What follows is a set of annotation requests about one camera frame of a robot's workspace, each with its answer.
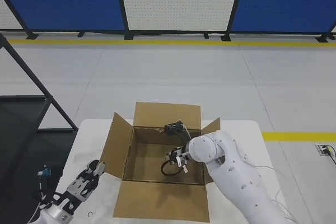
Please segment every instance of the floor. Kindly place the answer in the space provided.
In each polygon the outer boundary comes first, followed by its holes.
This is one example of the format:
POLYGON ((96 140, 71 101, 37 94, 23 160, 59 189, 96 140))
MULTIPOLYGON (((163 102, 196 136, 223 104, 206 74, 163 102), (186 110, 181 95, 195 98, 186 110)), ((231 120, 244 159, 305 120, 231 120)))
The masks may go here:
MULTIPOLYGON (((117 37, 84 36, 84 39, 110 38, 117 37)), ((232 39, 316 41, 303 36, 269 39, 233 36, 232 39)), ((77 125, 87 118, 110 119, 115 111, 131 119, 136 101, 158 101, 201 105, 204 120, 219 116, 222 120, 254 120, 264 132, 336 132, 336 48, 13 46, 77 125)), ((1 50, 0 95, 39 93, 10 55, 1 50)), ((41 126, 68 125, 50 108, 41 126)), ((336 224, 336 168, 328 157, 319 156, 314 143, 266 142, 266 145, 274 168, 282 173, 278 178, 287 207, 298 222, 336 224)), ((336 142, 326 143, 336 149, 336 142)))

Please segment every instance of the white table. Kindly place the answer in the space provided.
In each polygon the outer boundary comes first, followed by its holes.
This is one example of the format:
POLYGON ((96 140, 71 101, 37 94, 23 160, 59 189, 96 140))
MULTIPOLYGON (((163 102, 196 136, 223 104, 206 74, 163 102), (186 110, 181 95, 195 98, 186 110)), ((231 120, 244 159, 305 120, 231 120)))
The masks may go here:
MULTIPOLYGON (((68 156, 63 176, 57 192, 63 193, 76 176, 86 168, 88 162, 101 157, 112 120, 87 119, 81 123, 76 139, 68 156)), ((202 127, 210 121, 202 121, 202 127)), ((221 129, 236 140, 254 165, 272 167, 260 128, 253 121, 221 121, 221 129)), ((275 198, 279 191, 276 174, 271 169, 259 168, 270 197, 275 198)), ((121 180, 109 174, 103 174, 99 186, 89 199, 82 203, 74 213, 71 223, 197 223, 177 220, 143 220, 135 218, 113 218, 121 180)), ((214 183, 207 185, 209 216, 211 223, 244 223, 244 216, 218 190, 214 183)), ((285 204, 282 194, 278 201, 285 204)))

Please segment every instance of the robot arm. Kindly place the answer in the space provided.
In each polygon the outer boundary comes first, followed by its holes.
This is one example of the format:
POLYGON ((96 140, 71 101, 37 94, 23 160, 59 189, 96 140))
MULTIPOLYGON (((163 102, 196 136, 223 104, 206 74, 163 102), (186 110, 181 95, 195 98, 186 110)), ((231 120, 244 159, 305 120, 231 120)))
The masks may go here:
POLYGON ((93 160, 87 164, 76 179, 60 195, 58 200, 52 200, 40 211, 39 218, 33 224, 68 224, 74 211, 85 202, 96 189, 100 176, 105 170, 105 163, 93 160))
POLYGON ((290 223, 269 197, 257 168, 226 132, 193 138, 187 148, 194 161, 206 163, 218 189, 250 224, 290 223))

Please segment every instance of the cardboard box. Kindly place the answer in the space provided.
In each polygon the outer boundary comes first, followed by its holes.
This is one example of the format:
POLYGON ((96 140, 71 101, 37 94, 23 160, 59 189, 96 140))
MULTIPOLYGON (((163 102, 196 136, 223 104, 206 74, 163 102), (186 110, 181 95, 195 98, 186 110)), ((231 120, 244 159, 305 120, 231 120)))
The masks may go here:
POLYGON ((201 129, 200 106, 193 105, 138 102, 133 126, 114 114, 101 156, 105 172, 122 179, 114 217, 209 222, 206 184, 212 179, 205 165, 188 161, 188 173, 175 176, 160 171, 166 153, 182 145, 179 137, 163 132, 178 120, 192 137, 220 129, 220 119, 201 129))

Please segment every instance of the yellow line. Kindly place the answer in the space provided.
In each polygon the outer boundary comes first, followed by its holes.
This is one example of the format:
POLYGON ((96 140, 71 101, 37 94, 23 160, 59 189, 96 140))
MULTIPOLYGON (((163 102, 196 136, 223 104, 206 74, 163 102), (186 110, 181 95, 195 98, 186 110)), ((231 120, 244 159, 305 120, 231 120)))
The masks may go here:
POLYGON ((264 41, 197 41, 197 40, 20 40, 9 39, 11 44, 85 44, 85 45, 110 45, 110 44, 160 44, 160 45, 222 45, 222 46, 318 46, 336 47, 336 43, 318 42, 264 42, 264 41))
POLYGON ((334 132, 263 132, 267 142, 336 142, 334 132))

